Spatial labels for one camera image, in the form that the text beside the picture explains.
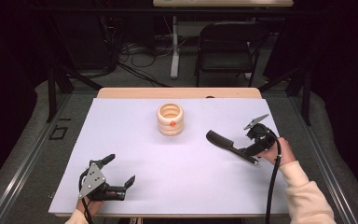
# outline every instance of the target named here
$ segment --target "stacked rings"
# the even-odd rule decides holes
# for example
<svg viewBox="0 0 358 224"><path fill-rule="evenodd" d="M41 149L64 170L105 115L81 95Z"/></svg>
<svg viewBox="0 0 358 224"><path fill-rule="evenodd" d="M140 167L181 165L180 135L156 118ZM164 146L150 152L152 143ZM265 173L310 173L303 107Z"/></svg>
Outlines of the stacked rings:
<svg viewBox="0 0 358 224"><path fill-rule="evenodd" d="M184 128L184 112L181 106L167 103L157 111L159 131L165 135L177 135Z"/></svg>

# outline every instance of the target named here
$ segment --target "black cable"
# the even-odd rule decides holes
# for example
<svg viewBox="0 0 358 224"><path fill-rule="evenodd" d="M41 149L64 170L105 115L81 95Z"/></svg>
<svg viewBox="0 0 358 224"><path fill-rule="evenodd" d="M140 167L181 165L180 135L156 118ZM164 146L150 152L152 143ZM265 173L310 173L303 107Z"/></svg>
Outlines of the black cable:
<svg viewBox="0 0 358 224"><path fill-rule="evenodd" d="M151 74L148 74L148 73L146 73L145 71L142 71L142 70L139 70L139 69L136 69L136 68L131 68L131 67L127 66L127 65L124 64L124 63L117 63L117 65L118 65L119 67L123 68L124 70L126 70L127 72L133 74L134 76L139 77L139 78L141 78L141 79L144 79L144 80L146 80L146 81L151 82L152 85L153 85L153 83L156 83L156 84L158 84L158 85L161 86L161 87L170 87L170 86L168 86L168 85L165 85L165 84L163 84L163 83L158 82Z"/></svg>
<svg viewBox="0 0 358 224"><path fill-rule="evenodd" d="M111 71L109 70L104 70L102 71L101 73L97 73L97 74L92 74L92 75L84 75L84 74L81 74L83 77L86 77L88 79L94 79L94 78L97 78L97 77L105 77L107 75L109 75L111 73ZM77 79L76 77L72 77L71 74L66 74L69 78L74 78L74 79Z"/></svg>
<svg viewBox="0 0 358 224"><path fill-rule="evenodd" d="M282 157L282 149L281 143L279 142L278 138L275 137L273 134L268 132L271 137L275 139L278 148L278 155L275 159L274 169L272 170L271 180L269 181L269 188L268 188L268 198L267 198L267 211L266 211L266 224L269 224L269 218L271 216L271 202L272 202L272 192L274 190L275 179L278 173L279 165L281 164L281 157Z"/></svg>
<svg viewBox="0 0 358 224"><path fill-rule="evenodd" d="M134 55L138 55L138 54L147 54L147 53L151 53L150 55L153 57L153 61L149 64L146 64L146 65L137 65L133 62L133 56ZM135 52L132 54L132 57L131 57L131 64L135 67L148 67L148 66L151 66L154 62L156 61L156 52L152 51L152 50L146 50L145 52Z"/></svg>
<svg viewBox="0 0 358 224"><path fill-rule="evenodd" d="M87 175L88 172L89 172L89 169L87 169L85 172L83 172L83 174L81 174L79 177L79 183L78 183L79 191L81 191L83 179ZM89 205L86 204L86 200L84 199L84 197L81 199L81 202L83 203L83 207L84 207L84 217L86 218L86 220L89 224L93 224L94 222L92 221L92 216L89 211Z"/></svg>
<svg viewBox="0 0 358 224"><path fill-rule="evenodd" d="M129 58L130 58L130 48L129 48L129 44L126 44L125 45L125 48L126 48L126 55L127 55L127 58L125 60L122 60L120 58L118 58L120 61L122 61L123 63L126 62Z"/></svg>
<svg viewBox="0 0 358 224"><path fill-rule="evenodd" d="M162 51L161 52L157 52L156 51L156 54L157 54L157 56L163 56L163 55L165 55L165 51L167 51L167 49L169 49L170 51L172 50L172 44L171 44L171 47L169 48L169 42L168 41L165 41L166 42L166 44L165 44L165 47L161 47L161 48L159 48L159 49L162 49Z"/></svg>

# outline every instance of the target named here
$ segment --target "black chair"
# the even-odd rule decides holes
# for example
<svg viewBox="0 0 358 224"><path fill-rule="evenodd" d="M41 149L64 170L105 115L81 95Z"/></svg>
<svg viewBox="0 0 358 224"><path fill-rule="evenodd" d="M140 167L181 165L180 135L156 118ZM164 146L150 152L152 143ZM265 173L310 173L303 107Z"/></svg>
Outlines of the black chair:
<svg viewBox="0 0 358 224"><path fill-rule="evenodd" d="M197 76L197 86L200 84L201 71L237 73L237 76L251 73L248 84L251 87L259 48L268 36L269 29L259 21L220 21L207 25L200 33L194 74Z"/></svg>

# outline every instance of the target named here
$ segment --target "human hand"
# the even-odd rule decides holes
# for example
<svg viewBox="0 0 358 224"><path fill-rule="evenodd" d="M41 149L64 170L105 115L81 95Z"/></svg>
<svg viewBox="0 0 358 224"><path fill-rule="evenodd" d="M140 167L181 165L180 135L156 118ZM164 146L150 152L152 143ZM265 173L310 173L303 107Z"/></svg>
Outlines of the human hand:
<svg viewBox="0 0 358 224"><path fill-rule="evenodd" d="M89 214L94 217L95 214L97 214L97 212L100 210L100 208L103 206L104 201L91 201L89 197L84 197L86 204L88 204L88 209L89 209ZM81 202L81 199L77 200L77 204L76 204L76 209L79 210L80 212L82 212L83 214L85 213L85 207L83 205L83 203Z"/></svg>
<svg viewBox="0 0 358 224"><path fill-rule="evenodd" d="M295 154L293 153L292 148L289 145L289 142L282 138L279 137L278 141L281 144L281 153L282 153L282 157L281 157L281 163L280 166L285 165L286 163L292 162L296 160ZM274 145L272 145L272 147L268 150L262 151L260 153L258 153L256 155L257 157L262 157L265 158L266 160L268 160L269 162L271 162L272 164L275 164L275 160L278 156L278 145L275 142Z"/></svg>

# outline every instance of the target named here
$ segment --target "pink sleeve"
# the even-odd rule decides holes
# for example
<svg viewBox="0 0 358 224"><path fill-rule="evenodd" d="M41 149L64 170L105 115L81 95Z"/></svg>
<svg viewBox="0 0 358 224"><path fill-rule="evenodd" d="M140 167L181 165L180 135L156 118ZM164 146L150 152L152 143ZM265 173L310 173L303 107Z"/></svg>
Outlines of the pink sleeve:
<svg viewBox="0 0 358 224"><path fill-rule="evenodd" d="M314 181L309 181L298 161L280 167L288 188L286 196L292 223L336 223L334 213Z"/></svg>

